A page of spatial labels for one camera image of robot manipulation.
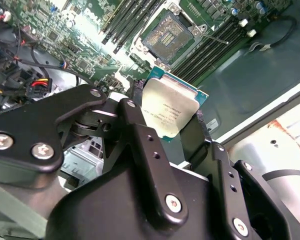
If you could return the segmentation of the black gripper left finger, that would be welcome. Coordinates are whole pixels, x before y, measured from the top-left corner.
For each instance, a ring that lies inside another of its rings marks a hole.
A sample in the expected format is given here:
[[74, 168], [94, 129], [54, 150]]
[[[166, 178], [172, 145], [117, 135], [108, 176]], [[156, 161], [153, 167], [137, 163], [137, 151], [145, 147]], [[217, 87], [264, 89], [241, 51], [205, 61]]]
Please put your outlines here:
[[46, 187], [64, 162], [67, 133], [58, 126], [91, 115], [97, 135], [112, 145], [104, 162], [133, 166], [147, 220], [159, 227], [182, 226], [188, 207], [156, 131], [132, 100], [115, 102], [114, 116], [104, 113], [106, 102], [103, 93], [83, 84], [0, 114], [0, 183]]

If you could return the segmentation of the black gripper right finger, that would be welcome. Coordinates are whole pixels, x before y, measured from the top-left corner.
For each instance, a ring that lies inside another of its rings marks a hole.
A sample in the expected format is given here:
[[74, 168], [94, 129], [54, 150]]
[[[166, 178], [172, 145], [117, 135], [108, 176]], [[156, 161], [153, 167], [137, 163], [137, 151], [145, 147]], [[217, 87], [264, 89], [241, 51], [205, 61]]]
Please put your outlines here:
[[212, 140], [201, 111], [181, 130], [181, 142], [190, 169], [209, 180], [209, 217], [217, 239], [290, 239], [290, 224], [266, 186], [242, 163], [230, 162], [226, 149]]

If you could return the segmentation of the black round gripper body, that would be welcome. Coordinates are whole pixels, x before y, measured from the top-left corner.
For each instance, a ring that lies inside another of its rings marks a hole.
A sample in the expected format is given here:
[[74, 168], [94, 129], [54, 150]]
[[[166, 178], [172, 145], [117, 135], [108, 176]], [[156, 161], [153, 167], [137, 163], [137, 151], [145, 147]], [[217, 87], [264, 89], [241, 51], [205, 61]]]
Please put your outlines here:
[[47, 240], [224, 240], [227, 231], [215, 210], [210, 183], [172, 167], [188, 207], [188, 219], [172, 230], [154, 219], [146, 190], [131, 164], [67, 194], [51, 212]]

